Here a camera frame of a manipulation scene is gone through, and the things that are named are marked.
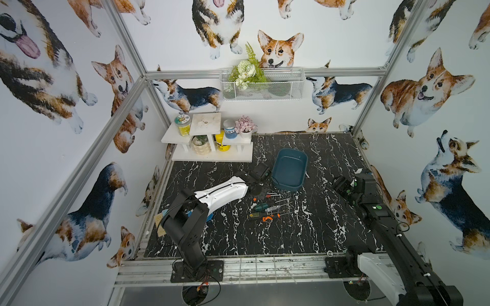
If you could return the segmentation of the yellow can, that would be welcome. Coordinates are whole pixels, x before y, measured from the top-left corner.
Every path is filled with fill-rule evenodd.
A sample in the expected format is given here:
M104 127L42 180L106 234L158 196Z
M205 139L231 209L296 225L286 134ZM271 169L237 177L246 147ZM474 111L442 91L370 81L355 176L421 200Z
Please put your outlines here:
M226 152L230 149L229 145L224 145L223 140L225 139L225 131L221 130L220 134L214 135L214 139L216 142L217 149L220 152Z

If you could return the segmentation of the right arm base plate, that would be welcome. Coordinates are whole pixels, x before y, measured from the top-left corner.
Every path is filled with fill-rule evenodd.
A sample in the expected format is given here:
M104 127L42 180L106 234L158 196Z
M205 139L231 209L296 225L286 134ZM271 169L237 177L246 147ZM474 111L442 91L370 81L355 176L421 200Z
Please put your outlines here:
M332 279L360 277L362 272L353 260L346 257L325 258L324 272Z

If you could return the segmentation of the teal plastic storage box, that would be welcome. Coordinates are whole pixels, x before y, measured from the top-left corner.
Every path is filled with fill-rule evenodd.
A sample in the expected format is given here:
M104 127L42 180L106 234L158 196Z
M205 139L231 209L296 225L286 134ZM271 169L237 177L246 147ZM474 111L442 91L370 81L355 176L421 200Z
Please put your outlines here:
M283 148L279 151L271 174L273 185L292 193L300 190L304 183L308 156L302 151Z

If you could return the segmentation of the artificial green white flowers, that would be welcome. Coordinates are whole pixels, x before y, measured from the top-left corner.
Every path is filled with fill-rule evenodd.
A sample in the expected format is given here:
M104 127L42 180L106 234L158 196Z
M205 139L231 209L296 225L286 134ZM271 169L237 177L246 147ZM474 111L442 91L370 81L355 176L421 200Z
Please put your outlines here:
M237 89L245 91L246 89L258 88L259 84L266 84L269 79L265 76L260 62L256 58L250 43L246 43L247 58L240 61L238 65L232 68L228 81L235 85Z

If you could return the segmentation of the cream bumpy cup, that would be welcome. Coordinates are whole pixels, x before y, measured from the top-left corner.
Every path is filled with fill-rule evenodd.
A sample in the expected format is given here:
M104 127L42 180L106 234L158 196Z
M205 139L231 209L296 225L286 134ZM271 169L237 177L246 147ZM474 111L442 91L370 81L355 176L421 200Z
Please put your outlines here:
M211 152L211 146L206 135L194 136L191 143L193 150L198 155L203 156Z

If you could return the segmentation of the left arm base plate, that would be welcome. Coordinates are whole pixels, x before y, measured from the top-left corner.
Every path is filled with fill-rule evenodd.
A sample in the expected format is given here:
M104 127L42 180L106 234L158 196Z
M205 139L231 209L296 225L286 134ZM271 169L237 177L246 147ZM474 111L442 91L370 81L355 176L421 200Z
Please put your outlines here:
M197 283L205 281L222 282L224 273L223 260L208 260L197 269L192 269L184 261L177 261L172 265L171 283Z

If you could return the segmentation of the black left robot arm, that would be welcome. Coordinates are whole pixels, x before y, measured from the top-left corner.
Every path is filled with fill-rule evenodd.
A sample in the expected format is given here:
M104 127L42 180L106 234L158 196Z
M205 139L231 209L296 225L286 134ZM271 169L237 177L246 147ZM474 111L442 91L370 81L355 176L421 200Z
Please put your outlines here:
M156 222L170 237L182 259L186 272L197 275L205 270L207 258L200 247L200 237L207 220L216 210L246 196L249 188L264 182L271 169L260 163L251 172L237 172L227 181L202 191L180 191Z

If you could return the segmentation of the green lid yellow jar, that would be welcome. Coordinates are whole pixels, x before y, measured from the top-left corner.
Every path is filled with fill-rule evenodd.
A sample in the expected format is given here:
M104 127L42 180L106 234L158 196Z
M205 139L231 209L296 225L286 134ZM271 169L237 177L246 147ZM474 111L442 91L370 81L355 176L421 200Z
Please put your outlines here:
M178 115L174 119L174 123L176 124L181 136L186 137L190 135L191 117L189 115L187 114Z

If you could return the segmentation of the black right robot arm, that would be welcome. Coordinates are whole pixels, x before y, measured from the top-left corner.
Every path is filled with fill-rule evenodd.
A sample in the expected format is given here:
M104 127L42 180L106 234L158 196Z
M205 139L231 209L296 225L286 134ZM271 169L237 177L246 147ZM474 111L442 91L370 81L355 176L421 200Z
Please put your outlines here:
M463 305L455 286L446 285L405 237L401 223L381 202L371 173L353 180L339 176L332 188L383 245L392 266L371 251L354 252L356 267L371 279L392 305Z

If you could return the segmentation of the white tiered shelf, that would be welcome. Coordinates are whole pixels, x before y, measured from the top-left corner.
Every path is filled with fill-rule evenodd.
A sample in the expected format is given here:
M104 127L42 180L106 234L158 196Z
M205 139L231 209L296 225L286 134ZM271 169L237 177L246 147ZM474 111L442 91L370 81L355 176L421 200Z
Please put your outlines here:
M250 163L253 142L238 135L221 137L222 115L219 112L179 115L167 129L162 143L175 145L172 161Z

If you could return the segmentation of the blue white can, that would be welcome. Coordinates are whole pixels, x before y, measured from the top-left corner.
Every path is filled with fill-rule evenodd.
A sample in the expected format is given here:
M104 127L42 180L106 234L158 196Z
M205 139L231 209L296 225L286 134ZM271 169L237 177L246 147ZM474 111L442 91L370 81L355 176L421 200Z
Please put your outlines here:
M226 139L235 139L237 137L236 122L234 120L225 120L223 122L223 129Z

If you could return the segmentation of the blue hand brush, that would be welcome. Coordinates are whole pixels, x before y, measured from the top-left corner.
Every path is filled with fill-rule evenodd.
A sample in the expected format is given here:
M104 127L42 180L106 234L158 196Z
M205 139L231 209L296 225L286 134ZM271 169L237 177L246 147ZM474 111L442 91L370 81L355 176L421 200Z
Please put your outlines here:
M156 234L158 238L166 236L166 231L163 228L163 218L166 216L168 209L162 210L160 213L154 216L154 224L156 227Z

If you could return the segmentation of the pink flowers white pot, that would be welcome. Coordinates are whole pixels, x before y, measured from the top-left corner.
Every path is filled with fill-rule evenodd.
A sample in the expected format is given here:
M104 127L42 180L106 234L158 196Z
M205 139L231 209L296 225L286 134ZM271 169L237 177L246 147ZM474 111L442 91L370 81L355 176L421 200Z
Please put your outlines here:
M248 116L242 116L236 121L236 132L243 139L251 140L252 134L257 130L257 125Z

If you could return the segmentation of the clear handle screwdriver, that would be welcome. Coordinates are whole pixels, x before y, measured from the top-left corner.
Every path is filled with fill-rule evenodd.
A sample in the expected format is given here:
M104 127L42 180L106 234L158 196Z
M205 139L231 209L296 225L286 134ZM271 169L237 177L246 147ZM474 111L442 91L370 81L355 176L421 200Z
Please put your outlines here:
M275 206L269 207L269 208L265 209L265 212L266 213L275 213L275 212L279 212L281 209L288 209L288 208L289 208L289 204L285 203L283 205L275 205Z

